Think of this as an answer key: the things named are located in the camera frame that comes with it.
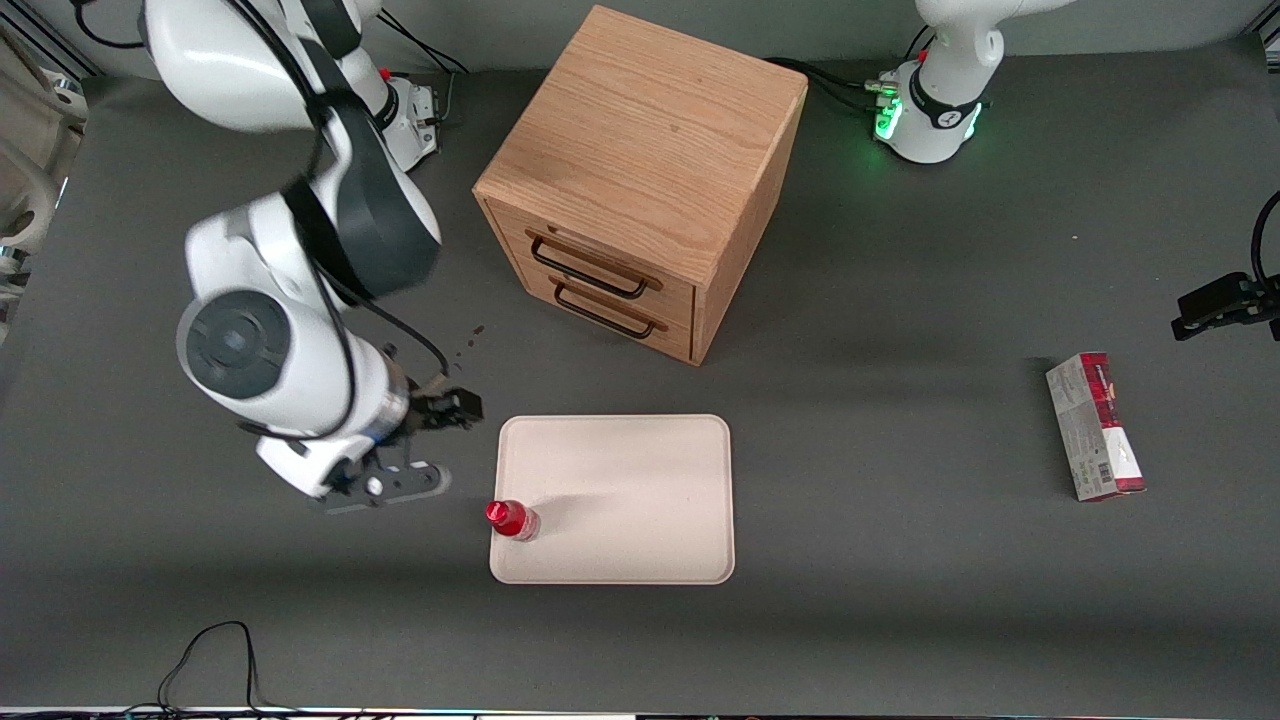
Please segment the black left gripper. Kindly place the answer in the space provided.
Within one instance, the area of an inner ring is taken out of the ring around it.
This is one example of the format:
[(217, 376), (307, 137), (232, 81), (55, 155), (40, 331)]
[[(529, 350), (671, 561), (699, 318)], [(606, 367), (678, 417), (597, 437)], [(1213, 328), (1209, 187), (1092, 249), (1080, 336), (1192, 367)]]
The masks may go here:
[(1183, 342), (1240, 322), (1243, 325), (1265, 323), (1272, 340), (1279, 342), (1279, 292), (1274, 278), (1258, 281), (1244, 272), (1233, 272), (1181, 296), (1179, 315), (1171, 320), (1174, 340)]

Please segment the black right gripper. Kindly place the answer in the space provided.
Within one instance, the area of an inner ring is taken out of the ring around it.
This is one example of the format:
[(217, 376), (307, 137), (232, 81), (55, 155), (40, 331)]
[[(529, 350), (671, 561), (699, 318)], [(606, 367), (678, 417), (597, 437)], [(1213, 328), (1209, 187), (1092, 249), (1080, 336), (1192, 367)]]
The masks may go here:
[(411, 384), (408, 406), (399, 424), (401, 434), (424, 430), (470, 429), (484, 419), (483, 400), (468, 389), (449, 389), (445, 395)]

